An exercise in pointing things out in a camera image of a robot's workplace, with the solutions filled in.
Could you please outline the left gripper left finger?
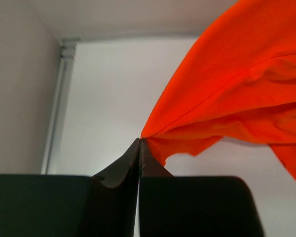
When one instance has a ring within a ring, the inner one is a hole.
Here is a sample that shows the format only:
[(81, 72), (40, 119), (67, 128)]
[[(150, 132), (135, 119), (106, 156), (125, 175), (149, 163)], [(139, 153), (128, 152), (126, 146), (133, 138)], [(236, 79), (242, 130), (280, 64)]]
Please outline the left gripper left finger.
[(133, 236), (140, 145), (93, 176), (0, 174), (0, 237)]

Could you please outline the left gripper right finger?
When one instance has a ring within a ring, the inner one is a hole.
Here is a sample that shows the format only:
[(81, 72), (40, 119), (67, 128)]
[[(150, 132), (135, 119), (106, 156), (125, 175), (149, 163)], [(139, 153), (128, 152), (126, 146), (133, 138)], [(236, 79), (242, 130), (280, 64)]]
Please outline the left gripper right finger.
[(252, 193), (235, 176), (173, 176), (141, 141), (139, 226), (143, 237), (262, 237)]

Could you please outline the orange mesh shorts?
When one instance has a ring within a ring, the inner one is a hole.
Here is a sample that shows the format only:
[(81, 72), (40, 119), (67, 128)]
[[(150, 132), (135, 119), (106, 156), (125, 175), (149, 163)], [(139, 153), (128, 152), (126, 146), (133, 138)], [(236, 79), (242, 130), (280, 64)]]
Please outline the orange mesh shorts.
[(240, 0), (191, 47), (141, 137), (164, 165), (224, 137), (268, 145), (296, 180), (296, 0)]

